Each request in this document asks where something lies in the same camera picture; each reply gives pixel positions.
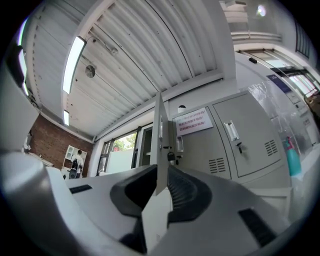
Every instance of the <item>cable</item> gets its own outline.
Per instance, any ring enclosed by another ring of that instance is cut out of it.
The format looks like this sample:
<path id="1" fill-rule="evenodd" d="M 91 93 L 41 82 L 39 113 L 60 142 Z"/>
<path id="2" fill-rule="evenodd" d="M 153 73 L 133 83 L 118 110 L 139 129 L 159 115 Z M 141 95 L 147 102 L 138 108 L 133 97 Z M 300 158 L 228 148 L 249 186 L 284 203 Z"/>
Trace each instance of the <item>cable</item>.
<path id="1" fill-rule="evenodd" d="M 106 43 L 105 43 L 104 41 L 100 40 L 98 37 L 96 37 L 96 36 L 94 36 L 94 35 L 90 36 L 86 41 L 88 42 L 89 39 L 91 39 L 91 38 L 95 38 L 95 39 L 99 40 L 100 42 L 104 43 L 105 48 L 106 48 L 109 52 L 111 52 L 111 50 L 107 47 Z"/>

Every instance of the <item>teal bottle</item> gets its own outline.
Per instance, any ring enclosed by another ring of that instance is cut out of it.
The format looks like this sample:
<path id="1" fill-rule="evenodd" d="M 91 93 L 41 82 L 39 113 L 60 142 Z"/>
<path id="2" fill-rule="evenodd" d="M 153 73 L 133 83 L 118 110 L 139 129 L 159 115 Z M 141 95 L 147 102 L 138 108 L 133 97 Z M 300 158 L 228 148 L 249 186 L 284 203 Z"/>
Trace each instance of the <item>teal bottle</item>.
<path id="1" fill-rule="evenodd" d="M 300 158 L 295 151 L 295 147 L 291 142 L 290 137 L 286 137 L 285 141 L 286 146 L 286 159 L 289 165 L 289 173 L 290 176 L 295 176 L 301 173 L 301 163 Z"/>

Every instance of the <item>tree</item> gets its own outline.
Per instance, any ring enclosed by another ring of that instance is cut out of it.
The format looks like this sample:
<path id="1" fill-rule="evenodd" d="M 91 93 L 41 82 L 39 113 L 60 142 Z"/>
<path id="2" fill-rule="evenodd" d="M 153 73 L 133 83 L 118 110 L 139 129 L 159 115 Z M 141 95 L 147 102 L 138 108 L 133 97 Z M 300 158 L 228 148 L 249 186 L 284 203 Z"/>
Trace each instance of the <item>tree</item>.
<path id="1" fill-rule="evenodd" d="M 136 142 L 136 133 L 131 134 L 129 137 L 126 137 L 126 140 L 130 143 L 130 145 L 127 145 L 127 149 L 133 149 L 135 147 L 135 142 Z"/>
<path id="2" fill-rule="evenodd" d="M 117 139 L 114 143 L 113 143 L 113 148 L 118 148 L 118 151 L 124 151 L 125 150 L 125 143 L 119 139 Z"/>

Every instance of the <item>cabinet door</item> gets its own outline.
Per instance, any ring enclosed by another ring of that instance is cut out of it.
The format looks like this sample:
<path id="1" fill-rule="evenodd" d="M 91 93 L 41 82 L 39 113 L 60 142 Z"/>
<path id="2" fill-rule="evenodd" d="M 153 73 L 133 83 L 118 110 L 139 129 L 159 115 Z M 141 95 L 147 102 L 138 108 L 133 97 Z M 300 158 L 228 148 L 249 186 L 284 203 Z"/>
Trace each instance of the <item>cabinet door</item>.
<path id="1" fill-rule="evenodd" d="M 206 112 L 213 124 L 212 128 L 189 133 L 179 138 L 177 137 L 175 125 L 175 120 L 179 117 L 172 119 L 173 134 L 175 136 L 175 155 L 182 156 L 178 160 L 179 165 L 177 167 L 193 169 L 209 175 L 231 179 L 223 141 L 208 107 L 206 107 Z"/>
<path id="2" fill-rule="evenodd" d="M 161 93 L 155 96 L 154 120 L 151 138 L 150 164 L 157 165 L 157 181 L 155 194 L 158 195 L 165 189 L 168 182 L 168 149 L 169 146 L 169 127 L 168 117 Z"/>
<path id="3" fill-rule="evenodd" d="M 232 148 L 238 177 L 257 172 L 281 159 L 274 128 L 264 109 L 251 94 L 213 105 Z M 234 132 L 227 126 L 232 124 Z"/>

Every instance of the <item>brick wall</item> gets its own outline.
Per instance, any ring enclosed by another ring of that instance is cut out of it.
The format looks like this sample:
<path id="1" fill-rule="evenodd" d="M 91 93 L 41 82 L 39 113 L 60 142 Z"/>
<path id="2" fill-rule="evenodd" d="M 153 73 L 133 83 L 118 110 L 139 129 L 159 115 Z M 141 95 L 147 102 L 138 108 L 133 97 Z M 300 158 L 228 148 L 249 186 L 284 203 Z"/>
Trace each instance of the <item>brick wall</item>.
<path id="1" fill-rule="evenodd" d="M 87 152 L 82 176 L 86 177 L 89 161 L 94 145 L 80 139 L 39 115 L 32 129 L 30 142 L 31 153 L 42 154 L 42 158 L 53 163 L 53 167 L 62 169 L 68 146 Z M 71 167 L 71 161 L 66 160 L 64 166 Z"/>

